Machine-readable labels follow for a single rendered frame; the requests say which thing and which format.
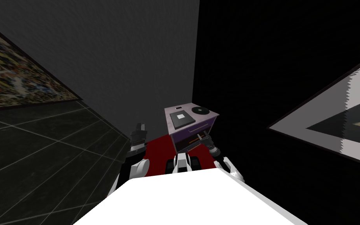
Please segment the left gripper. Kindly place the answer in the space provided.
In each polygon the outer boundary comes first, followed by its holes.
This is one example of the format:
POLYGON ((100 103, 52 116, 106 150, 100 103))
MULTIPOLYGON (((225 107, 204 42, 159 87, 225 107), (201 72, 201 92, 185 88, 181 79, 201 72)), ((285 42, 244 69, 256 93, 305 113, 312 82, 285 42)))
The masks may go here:
POLYGON ((145 129, 145 124, 138 123, 136 125, 136 130, 132 131, 130 134, 130 143, 132 145, 144 144, 146 140, 147 131, 145 129))

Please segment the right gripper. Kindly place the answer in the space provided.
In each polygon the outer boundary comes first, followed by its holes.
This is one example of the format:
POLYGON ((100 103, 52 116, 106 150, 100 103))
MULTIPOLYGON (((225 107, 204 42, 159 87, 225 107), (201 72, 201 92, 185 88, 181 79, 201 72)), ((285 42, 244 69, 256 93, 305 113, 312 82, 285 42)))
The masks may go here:
POLYGON ((204 132, 203 135, 200 135, 200 142, 205 146, 214 146, 214 142, 207 132, 204 132))

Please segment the purple cabinet drawer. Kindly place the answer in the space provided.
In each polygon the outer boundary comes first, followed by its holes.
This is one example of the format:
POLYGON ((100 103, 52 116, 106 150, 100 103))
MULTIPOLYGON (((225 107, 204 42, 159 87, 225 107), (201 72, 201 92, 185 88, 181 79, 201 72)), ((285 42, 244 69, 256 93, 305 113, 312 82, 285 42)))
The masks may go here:
POLYGON ((191 145, 189 145, 189 142, 191 142, 192 140, 194 139, 200 139, 200 135, 203 135, 204 132, 207 132, 209 133, 209 130, 205 129, 197 134, 193 134, 183 140, 180 140, 180 141, 176 141, 174 142, 174 146, 175 146, 175 149, 176 149, 176 152, 177 153, 181 153, 181 152, 188 152, 192 149, 194 149, 196 146, 200 145, 201 142, 198 141, 196 143, 193 143, 191 145))

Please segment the purple bedside cabinet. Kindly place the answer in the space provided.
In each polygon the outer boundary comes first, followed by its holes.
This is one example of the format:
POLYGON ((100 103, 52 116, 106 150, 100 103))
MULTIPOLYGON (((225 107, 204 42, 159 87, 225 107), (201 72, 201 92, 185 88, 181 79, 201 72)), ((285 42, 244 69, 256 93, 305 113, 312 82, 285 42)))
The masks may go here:
POLYGON ((210 130, 212 129, 212 126, 216 120, 216 118, 219 116, 218 113, 210 111, 207 115, 198 115, 191 111, 193 107, 197 107, 198 105, 194 103, 187 103, 184 105, 178 105, 174 107, 168 107, 164 109, 164 113, 166 116, 166 122, 167 122, 167 128, 168 128, 168 134, 171 137, 171 141, 174 142, 183 140, 193 134, 197 134, 205 129, 210 130), (175 130, 173 127, 173 123, 171 122, 170 113, 182 111, 185 110, 187 113, 189 113, 196 122, 193 124, 190 124, 188 126, 182 127, 180 129, 175 130))

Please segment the black round disc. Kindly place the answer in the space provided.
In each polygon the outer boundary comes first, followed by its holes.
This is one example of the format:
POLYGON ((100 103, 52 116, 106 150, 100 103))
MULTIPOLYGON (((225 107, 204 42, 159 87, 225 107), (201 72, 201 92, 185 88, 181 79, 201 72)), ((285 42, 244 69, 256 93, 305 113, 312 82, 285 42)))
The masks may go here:
POLYGON ((191 109, 191 111, 195 114, 198 114, 198 115, 207 115, 210 113, 210 111, 204 107, 200 107, 200 106, 197 106, 197 107, 193 107, 191 109))

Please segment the red rug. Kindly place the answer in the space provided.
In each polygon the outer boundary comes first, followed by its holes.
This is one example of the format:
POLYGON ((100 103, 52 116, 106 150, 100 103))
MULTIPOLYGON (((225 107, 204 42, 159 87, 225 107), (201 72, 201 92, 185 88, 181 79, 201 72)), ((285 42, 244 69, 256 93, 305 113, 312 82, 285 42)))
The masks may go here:
MULTIPOLYGON (((147 177, 165 174, 166 163, 169 159, 173 159, 176 155, 175 148, 169 135, 164 135, 160 138, 148 142, 146 146, 146 154, 144 159, 149 159, 150 166, 146 174, 147 177)), ((208 148, 200 145, 189 152, 191 157, 196 156, 201 168, 212 169, 215 168, 214 158, 211 156, 208 148)))

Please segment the dark grey square book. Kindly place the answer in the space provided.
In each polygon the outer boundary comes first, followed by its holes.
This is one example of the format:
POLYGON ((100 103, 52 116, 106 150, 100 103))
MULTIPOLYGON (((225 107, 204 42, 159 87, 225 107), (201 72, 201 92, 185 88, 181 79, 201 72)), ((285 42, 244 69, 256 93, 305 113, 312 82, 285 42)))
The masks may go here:
POLYGON ((175 130, 196 122, 196 120, 185 110, 173 112, 170 113, 169 115, 175 130))

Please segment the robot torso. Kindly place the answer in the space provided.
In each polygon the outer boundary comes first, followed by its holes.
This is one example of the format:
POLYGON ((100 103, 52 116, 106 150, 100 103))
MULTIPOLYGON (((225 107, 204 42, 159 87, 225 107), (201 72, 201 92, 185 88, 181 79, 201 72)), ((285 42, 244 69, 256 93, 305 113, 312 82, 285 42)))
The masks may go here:
POLYGON ((308 225, 222 168, 130 179, 74 225, 308 225))

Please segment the grey framed wall picture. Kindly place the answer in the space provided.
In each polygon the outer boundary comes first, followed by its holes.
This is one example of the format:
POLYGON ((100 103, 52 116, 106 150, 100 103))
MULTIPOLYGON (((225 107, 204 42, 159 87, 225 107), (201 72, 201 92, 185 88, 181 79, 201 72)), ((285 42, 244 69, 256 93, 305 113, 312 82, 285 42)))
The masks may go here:
POLYGON ((360 64, 268 129, 360 163, 360 64))

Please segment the colourful speckled wall painting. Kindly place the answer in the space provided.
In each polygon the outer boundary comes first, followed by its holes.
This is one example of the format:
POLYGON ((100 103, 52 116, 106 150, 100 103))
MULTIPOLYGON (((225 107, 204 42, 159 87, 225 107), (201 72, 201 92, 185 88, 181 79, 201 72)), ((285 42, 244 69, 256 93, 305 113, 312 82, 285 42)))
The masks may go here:
POLYGON ((79 99, 0 32, 0 109, 79 99))

